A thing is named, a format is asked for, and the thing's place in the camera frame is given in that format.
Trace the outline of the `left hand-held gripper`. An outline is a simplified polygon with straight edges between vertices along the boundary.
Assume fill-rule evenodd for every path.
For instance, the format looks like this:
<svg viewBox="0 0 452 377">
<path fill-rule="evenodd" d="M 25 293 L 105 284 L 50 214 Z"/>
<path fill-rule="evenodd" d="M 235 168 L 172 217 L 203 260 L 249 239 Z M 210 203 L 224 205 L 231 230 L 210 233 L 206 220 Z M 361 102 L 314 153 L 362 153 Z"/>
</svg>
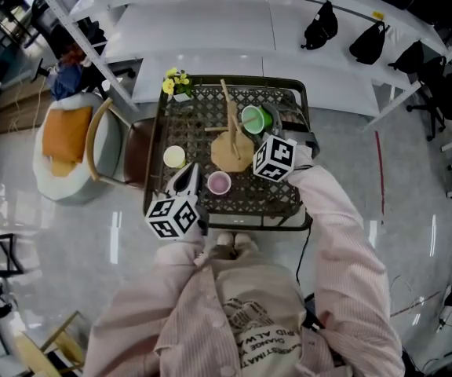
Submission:
<svg viewBox="0 0 452 377">
<path fill-rule="evenodd" d="M 160 240 L 179 240 L 209 229 L 208 212 L 198 205 L 202 190 L 202 171 L 196 162 L 177 171 L 166 186 L 170 198 L 153 200 L 145 215 L 151 231 Z"/>
</svg>

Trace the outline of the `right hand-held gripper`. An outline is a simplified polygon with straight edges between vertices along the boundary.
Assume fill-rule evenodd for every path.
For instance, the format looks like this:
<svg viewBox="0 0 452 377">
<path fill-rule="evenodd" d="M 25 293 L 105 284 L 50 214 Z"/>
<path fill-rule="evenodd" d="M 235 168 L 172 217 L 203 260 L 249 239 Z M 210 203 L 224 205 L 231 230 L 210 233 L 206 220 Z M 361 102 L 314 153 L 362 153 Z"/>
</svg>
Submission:
<svg viewBox="0 0 452 377">
<path fill-rule="evenodd" d="M 253 156 L 253 174 L 268 181 L 281 182 L 295 169 L 296 147 L 305 145 L 312 154 L 319 153 L 319 145 L 312 132 L 283 130 L 279 103 L 263 103 L 263 109 L 272 118 L 267 128 L 272 134 L 264 133 L 262 144 Z"/>
</svg>

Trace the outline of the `person's right hand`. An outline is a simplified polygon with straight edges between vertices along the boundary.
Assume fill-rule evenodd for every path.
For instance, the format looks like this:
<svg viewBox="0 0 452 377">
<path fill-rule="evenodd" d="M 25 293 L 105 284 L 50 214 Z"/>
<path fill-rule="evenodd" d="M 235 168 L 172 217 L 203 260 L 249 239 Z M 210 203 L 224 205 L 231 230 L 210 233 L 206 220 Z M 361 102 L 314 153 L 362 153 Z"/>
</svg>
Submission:
<svg viewBox="0 0 452 377">
<path fill-rule="evenodd" d="M 310 128 L 305 117 L 300 112 L 282 111 L 280 112 L 282 129 L 293 132 L 308 132 Z"/>
</svg>

